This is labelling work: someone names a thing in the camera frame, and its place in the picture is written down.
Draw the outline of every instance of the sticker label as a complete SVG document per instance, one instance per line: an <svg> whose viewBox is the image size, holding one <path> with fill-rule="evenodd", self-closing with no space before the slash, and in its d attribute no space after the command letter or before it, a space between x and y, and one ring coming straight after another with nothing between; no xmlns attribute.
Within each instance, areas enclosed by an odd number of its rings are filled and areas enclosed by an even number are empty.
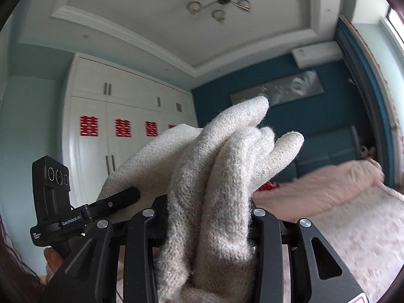
<svg viewBox="0 0 404 303"><path fill-rule="evenodd" d="M116 119L115 120L115 136L131 138L131 122L127 119Z"/></svg>
<svg viewBox="0 0 404 303"><path fill-rule="evenodd" d="M353 300L350 300L348 303L369 303L365 293L359 294Z"/></svg>
<svg viewBox="0 0 404 303"><path fill-rule="evenodd" d="M156 122L145 122L146 136L158 136L157 123Z"/></svg>
<svg viewBox="0 0 404 303"><path fill-rule="evenodd" d="M98 118L80 116L80 136L98 136Z"/></svg>

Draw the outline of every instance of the camera lens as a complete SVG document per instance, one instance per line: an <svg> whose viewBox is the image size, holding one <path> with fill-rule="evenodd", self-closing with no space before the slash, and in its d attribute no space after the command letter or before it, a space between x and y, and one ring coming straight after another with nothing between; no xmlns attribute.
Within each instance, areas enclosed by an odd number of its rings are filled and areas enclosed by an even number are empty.
<svg viewBox="0 0 404 303"><path fill-rule="evenodd" d="M53 181L55 179L55 172L53 172L53 168L48 169L48 178L49 180Z"/></svg>
<svg viewBox="0 0 404 303"><path fill-rule="evenodd" d="M61 185L63 183L62 172L60 172L59 170L56 171L56 182L58 185Z"/></svg>

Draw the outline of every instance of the teal wall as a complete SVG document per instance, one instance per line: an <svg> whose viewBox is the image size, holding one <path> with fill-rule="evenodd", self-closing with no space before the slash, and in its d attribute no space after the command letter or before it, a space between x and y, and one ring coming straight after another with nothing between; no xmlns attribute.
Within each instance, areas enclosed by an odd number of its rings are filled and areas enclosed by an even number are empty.
<svg viewBox="0 0 404 303"><path fill-rule="evenodd" d="M360 94L348 82L350 73L342 61L313 67L325 94L269 109L263 125L280 136L299 131L305 136L355 125L363 143L373 142L371 127ZM301 72L291 54L233 72L192 91L200 127L228 108L231 93Z"/></svg>
<svg viewBox="0 0 404 303"><path fill-rule="evenodd" d="M60 90L55 80L10 76L0 108L0 205L15 248L38 274L45 260L29 235L36 224L31 166L57 154Z"/></svg>

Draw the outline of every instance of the hair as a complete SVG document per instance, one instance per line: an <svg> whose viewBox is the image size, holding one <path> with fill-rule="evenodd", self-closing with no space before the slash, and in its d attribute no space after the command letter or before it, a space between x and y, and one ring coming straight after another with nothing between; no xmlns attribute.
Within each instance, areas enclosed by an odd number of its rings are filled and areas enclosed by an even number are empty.
<svg viewBox="0 0 404 303"><path fill-rule="evenodd" d="M9 235L6 233L3 220L0 215L0 269L7 276L8 284L24 298L28 303L37 303L45 285L41 283L35 272L21 259L21 255L10 245ZM0 286L0 298L6 296Z"/></svg>

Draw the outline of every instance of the pink blanket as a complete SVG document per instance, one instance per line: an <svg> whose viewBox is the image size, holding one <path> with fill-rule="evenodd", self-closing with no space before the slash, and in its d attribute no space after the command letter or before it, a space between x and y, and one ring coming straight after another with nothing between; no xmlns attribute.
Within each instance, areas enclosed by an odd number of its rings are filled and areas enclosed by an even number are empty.
<svg viewBox="0 0 404 303"><path fill-rule="evenodd" d="M278 219L296 222L351 201L383 178L372 163L349 161L325 166L271 191L256 192L254 202Z"/></svg>
<svg viewBox="0 0 404 303"><path fill-rule="evenodd" d="M382 180L377 163L351 161L256 193L254 201L283 220L310 217L376 303L404 264L404 199ZM284 303L289 270L284 247Z"/></svg>

